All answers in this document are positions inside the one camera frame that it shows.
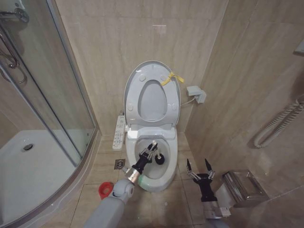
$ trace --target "electrical cord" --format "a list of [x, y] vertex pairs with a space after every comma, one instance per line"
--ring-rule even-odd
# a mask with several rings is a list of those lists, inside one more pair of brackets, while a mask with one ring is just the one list
[[[278, 117], [273, 119], [254, 139], [254, 146], [256, 148], [266, 147], [273, 141], [302, 111], [304, 110], [304, 95], [301, 95], [294, 103], [289, 105]], [[259, 141], [275, 126], [277, 127], [273, 132], [264, 139], [261, 143]]]
[[182, 105], [185, 105], [185, 104], [188, 104], [188, 103], [190, 103], [190, 102], [192, 102], [192, 101], [194, 101], [196, 98], [197, 98], [197, 96], [194, 96], [191, 100], [189, 100], [189, 101], [187, 101], [187, 102], [185, 102], [185, 103], [182, 103], [181, 106], [182, 106]]

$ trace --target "bidet control panel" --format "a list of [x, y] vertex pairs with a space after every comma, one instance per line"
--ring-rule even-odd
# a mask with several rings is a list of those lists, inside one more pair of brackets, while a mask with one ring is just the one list
[[113, 146], [114, 151], [121, 151], [124, 142], [124, 115], [119, 115], [117, 118], [116, 129], [114, 134]]

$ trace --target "toilet seat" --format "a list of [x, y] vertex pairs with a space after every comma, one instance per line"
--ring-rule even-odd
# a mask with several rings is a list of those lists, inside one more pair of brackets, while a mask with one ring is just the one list
[[131, 73], [124, 90], [128, 127], [174, 127], [180, 114], [180, 87], [175, 78], [162, 86], [171, 70], [158, 61], [141, 63]]

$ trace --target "tile floor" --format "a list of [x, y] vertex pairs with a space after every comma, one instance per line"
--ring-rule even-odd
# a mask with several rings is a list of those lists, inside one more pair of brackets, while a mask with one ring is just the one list
[[[85, 184], [75, 197], [43, 228], [82, 228], [85, 221], [100, 203], [98, 187], [104, 181], [117, 182], [124, 173], [114, 170], [115, 159], [127, 156], [125, 148], [112, 151], [113, 136], [102, 136], [92, 170]], [[197, 172], [187, 139], [178, 134], [178, 167], [170, 186], [158, 193], [135, 187], [135, 194], [128, 201], [120, 228], [205, 228], [200, 189], [187, 175], [186, 159], [189, 158]]]

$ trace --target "toilet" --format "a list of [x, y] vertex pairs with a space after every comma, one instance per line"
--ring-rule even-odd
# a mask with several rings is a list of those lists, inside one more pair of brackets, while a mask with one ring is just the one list
[[176, 124], [180, 115], [180, 87], [173, 77], [165, 84], [171, 70], [159, 61], [141, 63], [131, 73], [124, 90], [126, 151], [130, 166], [136, 164], [139, 152], [152, 140], [165, 162], [153, 158], [147, 164], [138, 184], [149, 192], [166, 189], [174, 178], [177, 164]]

